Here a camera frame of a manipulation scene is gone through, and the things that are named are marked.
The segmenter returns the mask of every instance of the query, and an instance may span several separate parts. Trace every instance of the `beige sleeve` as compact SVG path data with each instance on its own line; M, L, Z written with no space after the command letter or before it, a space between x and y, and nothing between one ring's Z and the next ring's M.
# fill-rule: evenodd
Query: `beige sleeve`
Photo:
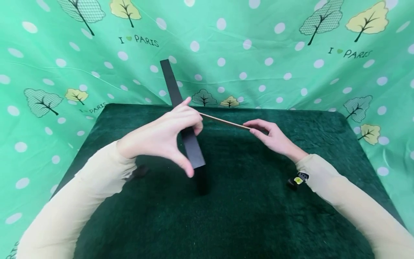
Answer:
M296 164L309 175L307 185L332 205L369 241L376 259L414 258L414 238L381 205L326 160L308 155Z
M72 259L82 228L105 198L119 193L136 169L113 142L85 166L40 211L23 234L17 259Z

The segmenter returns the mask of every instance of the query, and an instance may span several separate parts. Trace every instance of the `felt surface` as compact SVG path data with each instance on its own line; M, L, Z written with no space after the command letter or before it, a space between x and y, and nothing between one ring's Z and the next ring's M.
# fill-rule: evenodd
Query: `felt surface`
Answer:
M98 149L171 108L109 104L59 185ZM343 115L325 111L217 109L200 112L235 123L261 118L400 218ZM307 186L285 186L296 174L287 158L248 131L204 120L198 137L209 193L172 162L138 157L150 172L108 198L87 223L75 258L373 258L364 237Z

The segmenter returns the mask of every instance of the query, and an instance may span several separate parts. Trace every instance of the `finger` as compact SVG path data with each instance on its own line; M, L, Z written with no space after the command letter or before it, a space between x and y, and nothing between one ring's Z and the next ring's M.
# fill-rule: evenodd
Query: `finger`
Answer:
M169 159L171 161L173 161L174 163L176 163L179 167L181 167L182 169L184 169L185 173L187 174L187 176L189 178L194 176L194 169L193 166L191 165L190 161L188 160L188 158L185 157L185 155L183 155L178 149L176 152L174 152Z

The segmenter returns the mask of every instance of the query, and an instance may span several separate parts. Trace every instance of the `green curtain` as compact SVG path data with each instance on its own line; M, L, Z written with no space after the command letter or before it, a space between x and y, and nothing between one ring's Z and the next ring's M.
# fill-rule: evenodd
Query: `green curtain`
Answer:
M411 0L6 2L0 257L14 253L106 104L171 104L166 58L195 106L344 114L414 233L413 9Z

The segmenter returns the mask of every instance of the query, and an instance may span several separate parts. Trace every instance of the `green tree illustration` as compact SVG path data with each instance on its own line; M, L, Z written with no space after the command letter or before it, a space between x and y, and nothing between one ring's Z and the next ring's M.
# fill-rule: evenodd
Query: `green tree illustration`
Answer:
M38 118L42 117L49 111L53 112L55 115L59 115L59 113L53 110L53 108L58 106L63 100L63 98L59 95L31 88L25 89L24 95L26 96L27 104L29 105L30 110Z
M88 23L101 21L105 17L97 0L58 0L58 3L70 17L78 22L84 22L95 36Z
M365 97L353 98L345 102L344 107L349 113L347 119L351 117L355 122L361 122L363 119L365 119L365 113L369 108L371 101L372 95L368 95Z
M194 94L191 99L196 104L202 104L203 106L217 104L217 100L214 99L206 89L201 89L198 93Z
M304 35L312 35L308 46L312 44L317 33L332 31L339 27L339 21L342 19L341 6L343 3L344 0L330 0L305 20L299 31Z

